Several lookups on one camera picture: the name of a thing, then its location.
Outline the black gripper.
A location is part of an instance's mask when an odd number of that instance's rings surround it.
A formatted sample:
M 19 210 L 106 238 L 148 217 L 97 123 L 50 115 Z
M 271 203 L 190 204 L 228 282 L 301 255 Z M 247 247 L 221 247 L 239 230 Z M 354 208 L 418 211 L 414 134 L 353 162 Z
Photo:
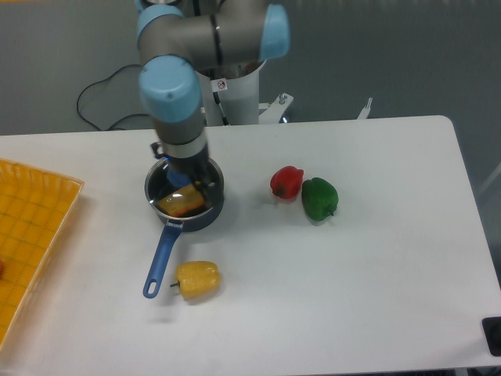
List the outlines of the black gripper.
M 209 153 L 205 145 L 200 151 L 188 157 L 176 157 L 160 151 L 161 143 L 155 142 L 150 145 L 154 157 L 162 161 L 167 167 L 166 176 L 171 184 L 191 184 L 201 194 L 207 208 L 214 206 L 216 202 L 215 182 L 207 172 Z

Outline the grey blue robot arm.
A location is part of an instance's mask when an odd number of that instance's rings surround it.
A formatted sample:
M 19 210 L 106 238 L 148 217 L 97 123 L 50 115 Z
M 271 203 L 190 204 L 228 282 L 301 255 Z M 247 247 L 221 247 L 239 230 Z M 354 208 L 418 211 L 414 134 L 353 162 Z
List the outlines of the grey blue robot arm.
M 137 1 L 139 96 L 171 170 L 186 175 L 208 207 L 224 193 L 209 172 L 197 71 L 285 56 L 290 25 L 282 5 L 224 1 L 187 17 L 174 1 Z

